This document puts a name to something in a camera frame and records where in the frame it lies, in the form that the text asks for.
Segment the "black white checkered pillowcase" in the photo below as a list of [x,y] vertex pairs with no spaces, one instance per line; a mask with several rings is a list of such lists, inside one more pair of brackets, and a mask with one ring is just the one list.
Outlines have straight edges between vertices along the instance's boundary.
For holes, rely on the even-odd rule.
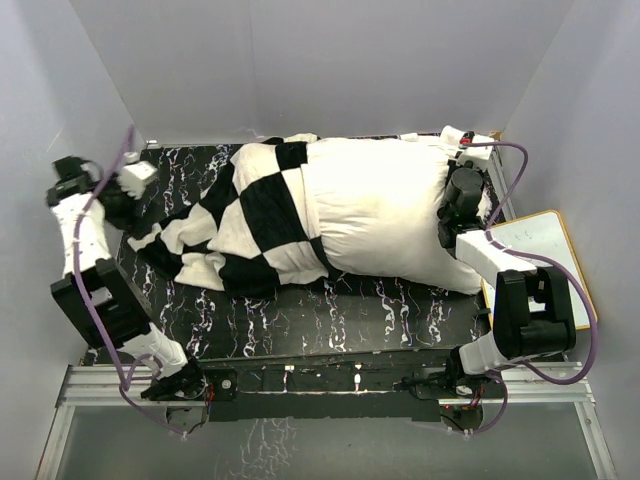
[[198,202],[156,222],[129,246],[181,284],[261,298],[278,287],[336,279],[305,175],[314,134],[240,147]]

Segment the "white pillow insert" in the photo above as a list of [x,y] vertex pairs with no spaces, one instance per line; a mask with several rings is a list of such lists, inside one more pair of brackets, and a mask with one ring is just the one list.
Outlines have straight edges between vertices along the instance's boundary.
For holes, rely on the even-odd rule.
[[305,186],[335,269],[474,295],[481,277],[440,245],[449,146],[436,136],[324,138],[306,147]]

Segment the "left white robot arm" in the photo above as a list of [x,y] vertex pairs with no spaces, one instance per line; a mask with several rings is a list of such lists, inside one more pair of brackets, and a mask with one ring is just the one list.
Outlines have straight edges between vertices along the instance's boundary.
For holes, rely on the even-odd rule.
[[125,232],[156,175],[155,167],[127,152],[111,172],[93,176],[88,160],[67,156],[54,162],[56,184],[46,203],[63,240],[62,277],[50,287],[57,305],[92,348],[111,348],[151,371],[141,396],[153,401],[194,399],[206,387],[198,362],[155,324],[151,307],[111,254],[105,227]]

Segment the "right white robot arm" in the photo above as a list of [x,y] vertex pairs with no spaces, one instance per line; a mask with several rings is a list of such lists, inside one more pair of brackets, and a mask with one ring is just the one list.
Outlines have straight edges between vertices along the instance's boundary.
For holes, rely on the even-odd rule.
[[490,371],[519,361],[571,350],[576,328],[569,282],[554,266],[537,267],[493,245],[479,214],[481,173],[452,166],[437,210],[441,246],[471,267],[494,290],[489,333],[454,348],[445,369],[429,378],[438,387],[466,397]]

